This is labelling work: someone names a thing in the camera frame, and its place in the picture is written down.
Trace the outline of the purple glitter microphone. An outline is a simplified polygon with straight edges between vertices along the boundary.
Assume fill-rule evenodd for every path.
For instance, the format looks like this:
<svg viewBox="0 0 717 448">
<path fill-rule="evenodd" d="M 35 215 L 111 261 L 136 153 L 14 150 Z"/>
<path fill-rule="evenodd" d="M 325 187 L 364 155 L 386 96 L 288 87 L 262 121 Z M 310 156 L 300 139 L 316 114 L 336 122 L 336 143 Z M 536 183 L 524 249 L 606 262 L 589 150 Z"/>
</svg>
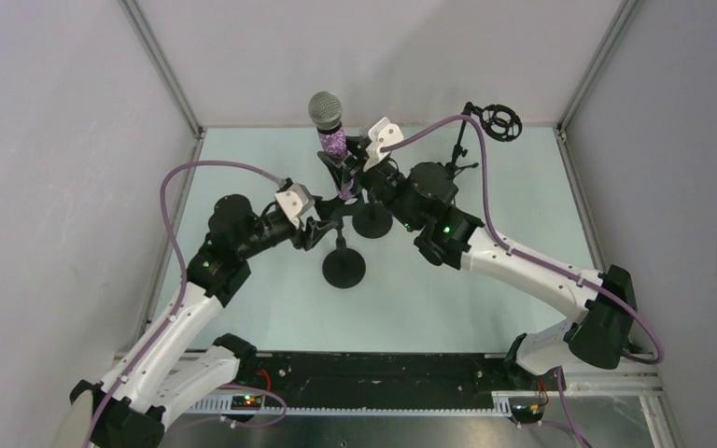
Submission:
<svg viewBox="0 0 717 448">
<path fill-rule="evenodd" d="M 316 126 L 321 151 L 345 158 L 347 149 L 342 113 L 343 108 L 340 100 L 329 91 L 315 93 L 308 104 L 308 114 L 310 120 Z M 337 196 L 347 201 L 355 198 L 356 192 L 337 192 Z"/>
</svg>

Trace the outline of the black fork clip stand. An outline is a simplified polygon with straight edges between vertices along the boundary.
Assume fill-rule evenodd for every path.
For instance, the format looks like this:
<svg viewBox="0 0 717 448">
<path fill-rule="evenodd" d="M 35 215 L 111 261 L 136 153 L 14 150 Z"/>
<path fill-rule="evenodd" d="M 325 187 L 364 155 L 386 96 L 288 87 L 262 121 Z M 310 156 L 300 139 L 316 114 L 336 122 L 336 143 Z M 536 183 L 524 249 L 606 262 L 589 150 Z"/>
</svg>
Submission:
<svg viewBox="0 0 717 448">
<path fill-rule="evenodd" d="M 366 239 L 379 239 L 387 235 L 393 225 L 393 216 L 385 207 L 369 200 L 352 216 L 354 231 Z"/>
</svg>

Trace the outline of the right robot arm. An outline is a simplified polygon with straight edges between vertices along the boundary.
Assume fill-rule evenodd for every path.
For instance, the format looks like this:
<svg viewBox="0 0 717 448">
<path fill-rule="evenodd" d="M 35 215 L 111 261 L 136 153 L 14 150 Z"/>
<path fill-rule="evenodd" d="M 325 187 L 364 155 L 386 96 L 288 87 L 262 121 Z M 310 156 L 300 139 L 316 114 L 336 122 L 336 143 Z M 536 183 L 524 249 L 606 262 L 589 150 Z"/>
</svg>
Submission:
<svg viewBox="0 0 717 448">
<path fill-rule="evenodd" d="M 404 174 L 382 150 L 384 137 L 322 134 L 317 156 L 330 172 L 337 196 L 331 207 L 355 205 L 354 231 L 367 239 L 387 235 L 394 221 L 416 234 L 415 247 L 435 266 L 488 275 L 548 304 L 563 315 L 559 324 L 525 333 L 505 358 L 520 371 L 542 375 L 574 363 L 615 370 L 628 357 L 636 310 L 628 271 L 580 269 L 548 258 L 493 229 L 455 203 L 458 169 L 424 161 Z"/>
</svg>

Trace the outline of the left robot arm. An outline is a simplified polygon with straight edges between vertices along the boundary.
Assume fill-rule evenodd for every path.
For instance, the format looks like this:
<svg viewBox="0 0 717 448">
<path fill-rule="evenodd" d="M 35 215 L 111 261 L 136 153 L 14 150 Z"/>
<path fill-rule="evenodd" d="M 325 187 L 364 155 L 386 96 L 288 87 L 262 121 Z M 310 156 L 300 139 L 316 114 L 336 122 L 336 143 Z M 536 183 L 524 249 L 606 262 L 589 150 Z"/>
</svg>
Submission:
<svg viewBox="0 0 717 448">
<path fill-rule="evenodd" d="M 176 371 L 175 364 L 195 337 L 232 301 L 251 274 L 249 259 L 291 242 L 310 250 L 331 230 L 333 220 L 307 217 L 316 203 L 301 186 L 275 194 L 263 214 L 239 194 L 217 201 L 204 242 L 183 270 L 176 298 L 111 371 L 96 383 L 79 382 L 73 407 L 89 422 L 57 447 L 157 447 L 167 429 L 196 402 L 249 371 L 256 351 L 226 334 L 199 360 Z"/>
</svg>

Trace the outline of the black ring clip stand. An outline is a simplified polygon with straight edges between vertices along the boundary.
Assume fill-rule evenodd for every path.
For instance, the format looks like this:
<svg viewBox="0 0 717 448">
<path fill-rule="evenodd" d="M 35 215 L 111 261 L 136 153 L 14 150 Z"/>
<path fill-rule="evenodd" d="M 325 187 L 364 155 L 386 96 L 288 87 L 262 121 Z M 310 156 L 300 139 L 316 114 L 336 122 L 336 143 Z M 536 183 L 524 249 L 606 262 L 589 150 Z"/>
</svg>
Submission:
<svg viewBox="0 0 717 448">
<path fill-rule="evenodd" d="M 366 273 L 366 263 L 361 254 L 347 246 L 344 238 L 344 218 L 353 217 L 362 211 L 366 203 L 363 199 L 353 198 L 344 201 L 339 196 L 333 199 L 317 198 L 315 209 L 322 220 L 335 225 L 335 248 L 324 258 L 322 273 L 333 287 L 348 289 L 358 285 Z"/>
</svg>

